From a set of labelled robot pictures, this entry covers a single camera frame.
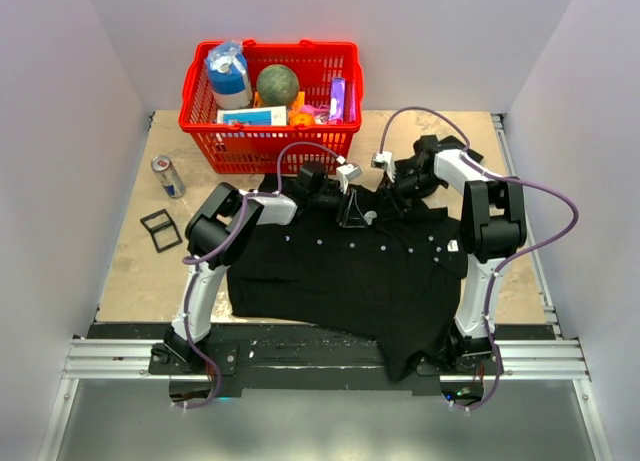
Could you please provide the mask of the black button shirt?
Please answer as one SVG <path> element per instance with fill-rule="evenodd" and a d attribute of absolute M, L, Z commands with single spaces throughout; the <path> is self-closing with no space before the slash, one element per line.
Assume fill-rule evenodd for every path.
<path fill-rule="evenodd" d="M 358 186 L 379 214 L 379 190 Z M 364 229 L 306 211 L 287 226 L 258 226 L 227 273 L 236 317 L 278 318 L 373 339 L 394 381 L 420 357 L 437 366 L 460 303 L 467 256 L 445 208 L 413 199 L 404 217 Z"/>

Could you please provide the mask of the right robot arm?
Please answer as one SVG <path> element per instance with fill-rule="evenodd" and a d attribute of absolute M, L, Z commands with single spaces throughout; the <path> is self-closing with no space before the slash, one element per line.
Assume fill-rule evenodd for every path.
<path fill-rule="evenodd" d="M 437 186 L 462 195 L 459 239 L 467 255 L 461 306 L 439 359 L 459 374 L 496 354 L 495 312 L 507 262 L 527 239 L 523 187 L 480 165 L 480 155 L 454 136 L 420 137 L 414 155 L 396 161 L 380 147 L 371 165 L 382 169 L 385 195 L 400 210 L 411 194 Z"/>

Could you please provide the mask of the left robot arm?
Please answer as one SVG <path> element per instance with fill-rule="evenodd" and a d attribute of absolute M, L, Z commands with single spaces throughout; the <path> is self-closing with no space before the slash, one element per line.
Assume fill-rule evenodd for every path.
<path fill-rule="evenodd" d="M 371 226 L 378 213 L 352 183 L 360 175 L 358 165 L 346 163 L 332 180 L 318 162 L 308 162 L 294 177 L 278 175 L 272 188 L 244 191 L 220 183 L 187 224 L 189 270 L 183 299 L 152 357 L 185 373 L 212 372 L 205 345 L 213 307 L 222 280 L 255 229 L 287 226 L 309 210 L 329 213 L 342 228 Z"/>

